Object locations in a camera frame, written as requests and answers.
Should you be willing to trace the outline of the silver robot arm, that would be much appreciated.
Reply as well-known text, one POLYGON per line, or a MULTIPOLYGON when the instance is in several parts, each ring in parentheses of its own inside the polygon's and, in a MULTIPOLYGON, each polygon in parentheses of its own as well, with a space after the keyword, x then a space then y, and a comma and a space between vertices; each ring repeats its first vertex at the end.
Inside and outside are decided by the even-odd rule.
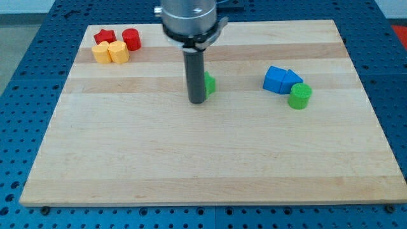
POLYGON ((218 39, 228 18, 217 18, 216 0, 161 0, 153 12, 161 18, 167 39, 183 51, 189 101, 203 103, 204 51, 218 39))

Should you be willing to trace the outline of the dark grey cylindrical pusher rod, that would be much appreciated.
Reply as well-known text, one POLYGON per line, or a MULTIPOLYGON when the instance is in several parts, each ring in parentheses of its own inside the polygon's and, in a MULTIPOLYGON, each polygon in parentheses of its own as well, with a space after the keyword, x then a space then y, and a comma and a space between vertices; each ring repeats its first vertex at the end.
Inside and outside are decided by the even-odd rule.
POLYGON ((188 99, 201 104, 206 99, 203 52, 183 52, 188 99))

